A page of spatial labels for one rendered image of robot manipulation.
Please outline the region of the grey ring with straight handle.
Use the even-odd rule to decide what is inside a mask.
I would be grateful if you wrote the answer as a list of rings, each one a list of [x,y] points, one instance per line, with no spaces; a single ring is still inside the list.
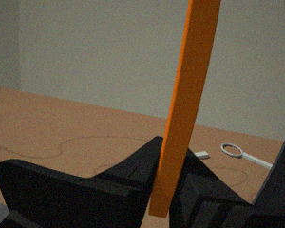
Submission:
[[[204,157],[208,157],[208,156],[210,156],[210,155],[208,155],[208,153],[206,153],[206,152],[197,152],[197,153],[195,153],[195,155],[197,156],[197,159],[204,159]]]
[[[240,155],[231,155],[231,153],[227,152],[226,149],[223,148],[223,146],[227,145],[227,144],[232,145],[234,148],[237,148],[238,151],[241,152]],[[221,149],[222,149],[223,152],[227,153],[227,155],[229,155],[229,156],[242,157],[243,159],[248,159],[249,161],[252,161],[252,162],[255,162],[255,163],[259,164],[259,166],[261,165],[261,166],[263,166],[265,168],[268,168],[268,170],[271,170],[271,168],[272,168],[271,164],[269,164],[267,162],[264,162],[261,159],[258,160],[258,159],[256,159],[256,157],[249,156],[248,153],[245,153],[244,151],[241,151],[240,147],[238,147],[236,144],[226,143],[226,144],[223,144],[221,146]]]

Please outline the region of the orange bar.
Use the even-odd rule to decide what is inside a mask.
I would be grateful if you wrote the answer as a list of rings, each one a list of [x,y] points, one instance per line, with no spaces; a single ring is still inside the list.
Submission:
[[[215,29],[218,26],[219,1],[221,0],[189,0],[188,3],[177,79],[151,193],[149,216],[165,218],[176,194],[208,72]]]

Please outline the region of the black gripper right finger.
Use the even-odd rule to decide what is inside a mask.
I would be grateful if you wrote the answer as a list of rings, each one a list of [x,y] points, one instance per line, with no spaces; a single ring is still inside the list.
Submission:
[[[249,204],[189,148],[168,212],[170,228],[285,228],[284,208]]]

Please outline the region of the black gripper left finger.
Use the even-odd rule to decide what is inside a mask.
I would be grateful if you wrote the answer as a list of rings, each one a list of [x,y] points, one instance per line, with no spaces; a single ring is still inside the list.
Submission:
[[[0,162],[0,189],[13,209],[62,228],[140,228],[161,158],[155,137],[93,178],[24,160]]]

